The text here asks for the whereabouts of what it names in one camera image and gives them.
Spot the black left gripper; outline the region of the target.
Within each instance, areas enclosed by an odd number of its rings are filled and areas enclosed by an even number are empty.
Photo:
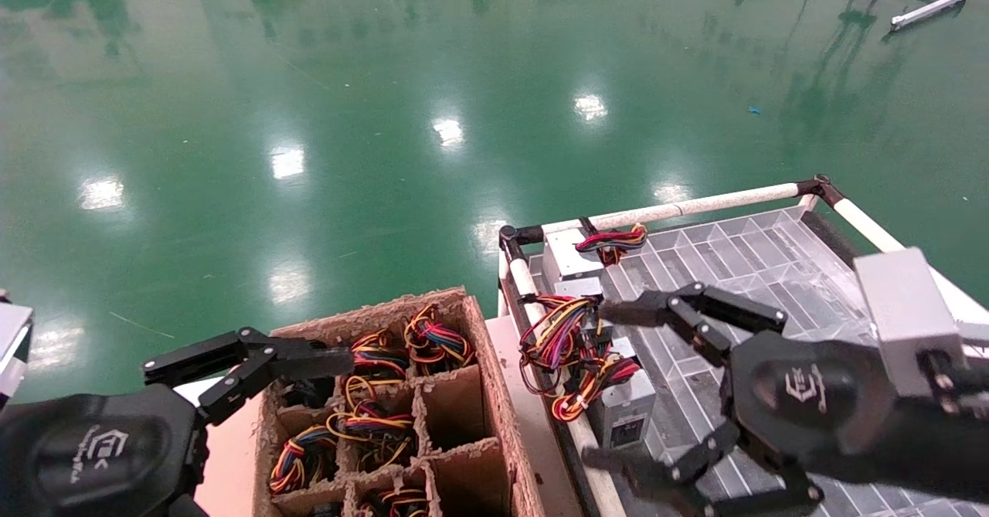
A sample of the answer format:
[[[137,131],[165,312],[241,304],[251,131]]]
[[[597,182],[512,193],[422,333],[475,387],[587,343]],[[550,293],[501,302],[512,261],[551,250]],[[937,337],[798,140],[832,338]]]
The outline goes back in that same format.
[[[209,456],[204,421],[223,424],[280,379],[325,379],[354,368],[346,345],[241,328],[149,359],[148,387],[137,393],[75,394],[6,407],[1,513],[205,515],[194,499]],[[230,369],[200,395],[199,410],[169,388]]]

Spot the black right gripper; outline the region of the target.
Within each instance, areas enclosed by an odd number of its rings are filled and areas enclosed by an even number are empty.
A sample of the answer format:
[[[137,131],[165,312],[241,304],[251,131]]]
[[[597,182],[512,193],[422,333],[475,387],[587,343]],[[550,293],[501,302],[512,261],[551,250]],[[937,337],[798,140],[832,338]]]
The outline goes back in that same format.
[[[933,398],[900,395],[870,345],[784,338],[787,313],[702,282],[605,301],[598,313],[615,325],[671,328],[713,368],[726,368],[731,388],[726,412],[739,427],[723,422],[674,463],[582,450],[587,467],[620,472],[639,498],[682,516],[810,516],[825,493],[805,470],[845,483],[987,501],[987,421],[946,412]],[[713,321],[756,335],[733,348]],[[711,498],[697,483],[739,446],[740,429],[757,453],[794,465],[776,470],[782,488]]]

